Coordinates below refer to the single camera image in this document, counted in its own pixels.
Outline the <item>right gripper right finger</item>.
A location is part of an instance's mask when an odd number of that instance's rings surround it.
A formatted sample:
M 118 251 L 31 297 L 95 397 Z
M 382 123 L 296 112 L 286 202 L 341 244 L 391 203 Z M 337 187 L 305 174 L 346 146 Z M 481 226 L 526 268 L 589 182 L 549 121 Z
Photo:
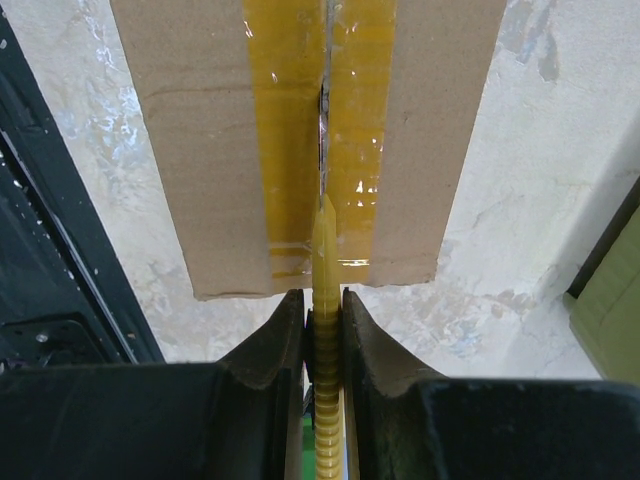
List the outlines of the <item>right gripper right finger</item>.
M 609 381 L 449 378 L 342 301 L 353 479 L 635 479 L 639 391 Z

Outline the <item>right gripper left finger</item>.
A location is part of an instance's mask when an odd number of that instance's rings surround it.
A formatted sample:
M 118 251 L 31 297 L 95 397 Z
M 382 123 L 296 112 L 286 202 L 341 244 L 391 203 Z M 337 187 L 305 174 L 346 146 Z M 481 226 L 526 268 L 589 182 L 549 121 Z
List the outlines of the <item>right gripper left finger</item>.
M 304 295 L 214 363 L 1 377 L 5 479 L 298 479 Z

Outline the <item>yellow utility knife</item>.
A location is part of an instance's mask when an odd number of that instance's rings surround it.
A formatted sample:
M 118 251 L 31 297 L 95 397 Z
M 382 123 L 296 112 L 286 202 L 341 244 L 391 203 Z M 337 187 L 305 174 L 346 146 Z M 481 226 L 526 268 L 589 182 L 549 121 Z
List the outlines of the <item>yellow utility knife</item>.
M 311 241 L 311 310 L 308 323 L 309 386 L 313 423 L 303 427 L 303 479 L 346 479 L 348 450 L 343 358 L 342 267 L 337 213 L 330 196 L 319 196 Z

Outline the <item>brown cardboard express box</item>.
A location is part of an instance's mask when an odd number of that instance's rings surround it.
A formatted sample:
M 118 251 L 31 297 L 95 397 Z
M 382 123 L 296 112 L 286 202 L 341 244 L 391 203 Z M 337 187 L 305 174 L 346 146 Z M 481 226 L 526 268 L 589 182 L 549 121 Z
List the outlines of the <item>brown cardboard express box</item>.
M 321 82 L 340 278 L 434 278 L 502 1 L 115 1 L 193 294 L 311 281 Z

